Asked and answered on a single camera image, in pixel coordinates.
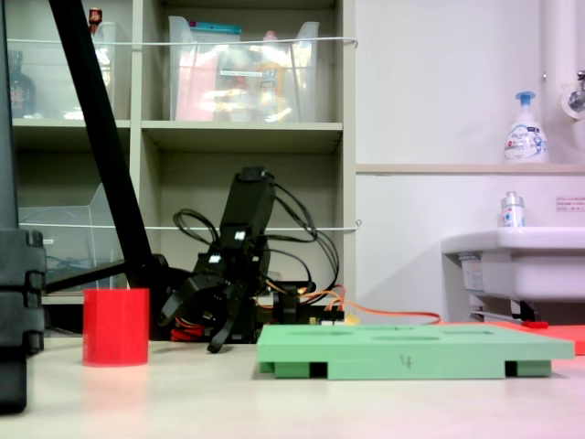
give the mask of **table surface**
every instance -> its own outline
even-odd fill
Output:
[[[275,380],[254,346],[155,342],[147,366],[97,369],[80,338],[49,338],[28,364],[28,409],[0,438],[585,437],[585,357],[548,379]]]

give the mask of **sink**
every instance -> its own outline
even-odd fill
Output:
[[[585,301],[585,228],[499,228],[443,240],[465,288],[513,301]]]

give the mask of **red cup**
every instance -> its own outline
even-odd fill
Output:
[[[83,364],[138,366],[148,362],[147,289],[85,290]]]

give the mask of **green foam board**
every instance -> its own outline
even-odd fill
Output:
[[[444,380],[547,377],[571,341],[492,325],[274,325],[258,341],[261,373],[276,378]]]

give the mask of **label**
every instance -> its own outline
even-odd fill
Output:
[[[522,206],[506,206],[502,209],[504,227],[525,227],[524,208]]]
[[[482,263],[479,260],[462,261],[463,284],[466,290],[483,291],[484,275]]]
[[[557,197],[557,212],[585,212],[585,197]]]
[[[504,156],[509,160],[517,160],[546,152],[548,152],[548,142],[542,130],[534,124],[518,124],[508,135]]]
[[[261,78],[261,71],[238,71],[238,70],[220,70],[221,76],[249,76],[251,78]]]

